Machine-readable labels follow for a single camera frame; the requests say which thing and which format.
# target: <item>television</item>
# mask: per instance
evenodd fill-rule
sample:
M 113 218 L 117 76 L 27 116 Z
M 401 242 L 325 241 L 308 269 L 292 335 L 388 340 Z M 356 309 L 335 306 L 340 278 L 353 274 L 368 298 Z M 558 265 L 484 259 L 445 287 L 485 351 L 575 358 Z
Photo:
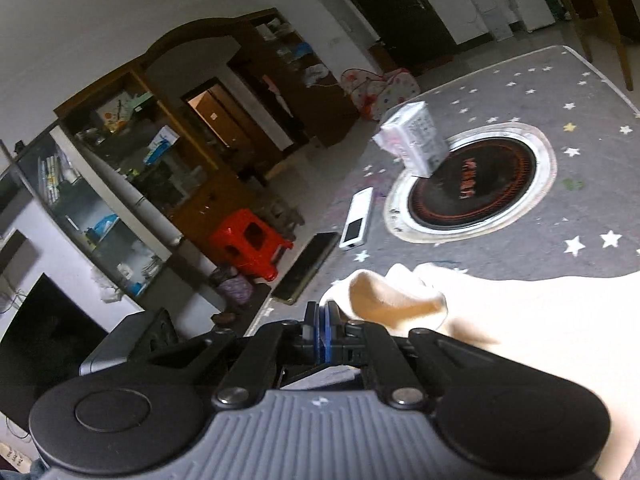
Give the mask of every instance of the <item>television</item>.
M 45 274 L 0 340 L 0 412 L 29 431 L 29 412 L 47 390 L 79 375 L 107 333 Z

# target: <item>dark door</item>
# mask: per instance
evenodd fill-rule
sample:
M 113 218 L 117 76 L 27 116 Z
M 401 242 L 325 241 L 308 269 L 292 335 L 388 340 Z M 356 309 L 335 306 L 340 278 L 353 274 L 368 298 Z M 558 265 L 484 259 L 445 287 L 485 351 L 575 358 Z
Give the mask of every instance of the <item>dark door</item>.
M 420 69 L 455 53 L 456 43 L 428 0 L 352 0 L 399 66 Z

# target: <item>cable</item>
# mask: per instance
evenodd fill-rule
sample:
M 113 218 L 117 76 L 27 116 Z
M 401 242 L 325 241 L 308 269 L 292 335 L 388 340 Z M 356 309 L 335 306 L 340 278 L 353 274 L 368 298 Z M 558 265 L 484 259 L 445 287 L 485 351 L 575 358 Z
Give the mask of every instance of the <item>cable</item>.
M 15 438 L 18 438 L 20 440 L 24 440 L 27 443 L 29 443 L 29 442 L 31 442 L 33 440 L 32 437 L 31 437 L 31 434 L 28 433 L 27 431 L 23 430 L 24 433 L 26 433 L 24 436 L 20 436 L 17 433 L 15 433 L 15 431 L 11 429 L 11 425 L 13 423 L 11 422 L 11 420 L 9 420 L 9 417 L 6 416 L 6 415 L 4 416 L 4 423 L 6 424 L 6 428 L 9 430 L 9 433 L 11 433 Z

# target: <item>red plastic stool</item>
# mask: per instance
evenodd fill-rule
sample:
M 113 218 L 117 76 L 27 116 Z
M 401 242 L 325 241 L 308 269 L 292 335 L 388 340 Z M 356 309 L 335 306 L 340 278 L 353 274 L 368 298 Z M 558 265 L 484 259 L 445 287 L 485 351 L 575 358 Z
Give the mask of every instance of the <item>red plastic stool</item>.
M 268 282 L 278 275 L 272 262 L 280 247 L 293 248 L 292 242 L 285 240 L 249 209 L 240 209 L 226 217 L 209 241 L 243 274 L 256 274 Z

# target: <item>gray rug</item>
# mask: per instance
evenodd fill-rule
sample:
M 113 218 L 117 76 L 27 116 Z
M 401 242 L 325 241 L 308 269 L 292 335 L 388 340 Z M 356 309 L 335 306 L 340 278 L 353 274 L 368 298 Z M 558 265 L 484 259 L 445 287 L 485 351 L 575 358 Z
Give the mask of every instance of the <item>gray rug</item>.
M 258 324 L 301 319 L 306 302 L 318 301 L 333 281 L 357 269 L 385 274 L 395 263 L 413 269 L 436 262 L 491 280 L 605 278 L 639 270 L 640 115 L 571 50 L 555 46 L 508 60 L 416 100 L 428 103 L 447 137 L 511 120 L 540 129 L 558 160 L 551 191 L 497 232 L 439 246 L 408 243 L 390 234 L 383 221 L 386 194 L 403 168 L 371 141 L 322 221 L 323 230 L 340 231 L 353 194 L 373 186 L 367 243 L 335 250 L 296 305 L 271 303 L 273 310 L 263 310 Z M 575 256 L 566 252 L 567 240 L 575 240 Z M 636 457 L 625 480 L 640 478 Z

